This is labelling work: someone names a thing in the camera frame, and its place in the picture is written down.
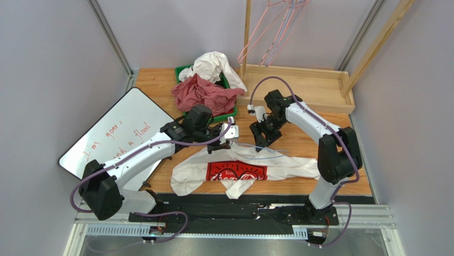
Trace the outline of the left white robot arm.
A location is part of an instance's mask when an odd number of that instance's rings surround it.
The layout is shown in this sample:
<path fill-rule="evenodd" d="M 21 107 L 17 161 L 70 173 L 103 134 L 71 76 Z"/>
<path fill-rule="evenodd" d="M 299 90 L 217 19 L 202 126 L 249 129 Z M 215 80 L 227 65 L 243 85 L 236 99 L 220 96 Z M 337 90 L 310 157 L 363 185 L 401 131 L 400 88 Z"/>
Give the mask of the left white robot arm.
<path fill-rule="evenodd" d="M 105 163 L 90 161 L 85 165 L 81 182 L 71 192 L 71 206 L 77 212 L 93 213 L 100 221 L 118 213 L 150 213 L 157 204 L 152 193 L 125 189 L 125 185 L 156 162 L 184 148 L 205 146 L 208 153 L 229 148 L 230 141 L 239 136 L 234 118 L 215 126 L 213 120 L 208 107 L 196 105 L 125 155 Z"/>

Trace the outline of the white t-shirt red print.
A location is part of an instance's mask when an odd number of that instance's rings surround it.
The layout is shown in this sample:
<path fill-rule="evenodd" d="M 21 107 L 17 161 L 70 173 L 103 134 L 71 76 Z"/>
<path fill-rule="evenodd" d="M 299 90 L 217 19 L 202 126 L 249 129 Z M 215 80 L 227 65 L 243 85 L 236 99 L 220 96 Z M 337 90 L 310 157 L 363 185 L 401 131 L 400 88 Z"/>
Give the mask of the white t-shirt red print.
<path fill-rule="evenodd" d="M 281 181 L 289 178 L 319 180 L 317 160 L 284 156 L 275 159 L 249 160 L 253 148 L 222 149 L 208 154 L 203 148 L 173 168 L 171 188 L 178 196 L 194 192 L 205 181 L 219 181 L 229 199 L 238 199 L 255 181 Z"/>

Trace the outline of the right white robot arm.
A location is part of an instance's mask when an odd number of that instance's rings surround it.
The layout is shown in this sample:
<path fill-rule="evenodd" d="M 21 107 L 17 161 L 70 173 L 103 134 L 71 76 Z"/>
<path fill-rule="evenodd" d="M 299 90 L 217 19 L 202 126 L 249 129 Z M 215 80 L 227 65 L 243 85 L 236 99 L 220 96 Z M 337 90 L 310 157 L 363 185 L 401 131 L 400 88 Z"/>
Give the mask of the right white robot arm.
<path fill-rule="evenodd" d="M 301 98 L 283 97 L 279 90 L 269 92 L 265 102 L 271 113 L 263 106 L 250 103 L 248 113 L 257 121 L 250 125 L 258 147 L 265 148 L 281 136 L 281 128 L 291 123 L 305 132 L 318 145 L 317 168 L 320 179 L 309 195 L 309 205 L 316 210 L 330 206 L 340 187 L 352 176 L 359 178 L 362 168 L 356 132 L 351 127 L 341 128 L 314 113 Z"/>

